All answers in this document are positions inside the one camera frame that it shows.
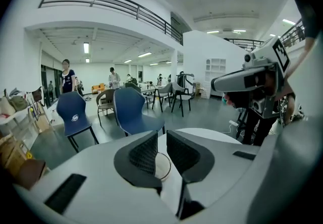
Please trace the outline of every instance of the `black shirt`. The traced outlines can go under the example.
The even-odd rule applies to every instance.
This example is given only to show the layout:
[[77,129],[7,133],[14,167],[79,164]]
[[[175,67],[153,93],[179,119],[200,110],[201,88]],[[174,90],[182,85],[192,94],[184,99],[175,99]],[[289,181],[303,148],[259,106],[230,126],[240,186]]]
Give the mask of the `black shirt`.
[[62,86],[63,86],[63,93],[71,92],[72,91],[72,76],[75,76],[75,73],[72,69],[69,69],[68,74],[62,73]]

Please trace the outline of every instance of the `metal railing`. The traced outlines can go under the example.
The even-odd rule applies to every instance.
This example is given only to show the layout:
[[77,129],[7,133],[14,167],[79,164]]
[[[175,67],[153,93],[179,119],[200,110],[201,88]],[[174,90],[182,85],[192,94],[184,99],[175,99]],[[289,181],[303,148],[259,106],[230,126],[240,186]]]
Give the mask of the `metal railing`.
[[89,5],[90,7],[116,10],[134,17],[136,20],[150,24],[183,45],[182,33],[157,14],[131,0],[41,0],[38,8],[63,5]]
[[302,19],[297,21],[297,23],[287,30],[281,37],[280,40],[285,48],[289,48],[300,41],[305,39],[304,27]]
[[263,41],[241,38],[228,38],[228,40],[235,45],[245,49],[247,52],[253,51],[256,47],[260,46]]

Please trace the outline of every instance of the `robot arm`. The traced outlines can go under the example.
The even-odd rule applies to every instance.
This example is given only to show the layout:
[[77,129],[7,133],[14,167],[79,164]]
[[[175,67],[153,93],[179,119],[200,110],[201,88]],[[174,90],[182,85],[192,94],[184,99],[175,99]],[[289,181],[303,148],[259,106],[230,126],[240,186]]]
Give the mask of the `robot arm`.
[[[262,43],[244,57],[240,71],[233,72],[211,82],[214,91],[228,93],[236,107],[253,109],[262,118],[277,116],[273,111],[275,96],[284,87],[284,77],[290,60],[277,37]],[[266,83],[272,79],[269,92]]]

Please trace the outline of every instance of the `white shirt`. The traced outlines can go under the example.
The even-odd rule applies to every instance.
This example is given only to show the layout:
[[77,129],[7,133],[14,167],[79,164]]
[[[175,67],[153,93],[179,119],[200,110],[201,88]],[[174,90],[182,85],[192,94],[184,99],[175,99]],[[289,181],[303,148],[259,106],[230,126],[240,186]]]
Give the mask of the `white shirt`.
[[119,89],[120,76],[118,73],[110,74],[109,83],[112,84],[112,89]]

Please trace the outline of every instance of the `logo on chair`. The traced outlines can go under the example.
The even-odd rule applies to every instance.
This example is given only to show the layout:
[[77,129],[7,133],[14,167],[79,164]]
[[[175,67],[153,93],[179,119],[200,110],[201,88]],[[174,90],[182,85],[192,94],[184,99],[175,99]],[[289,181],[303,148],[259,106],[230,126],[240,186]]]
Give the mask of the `logo on chair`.
[[77,121],[79,119],[79,115],[74,115],[73,117],[72,117],[72,122],[75,122],[75,121]]

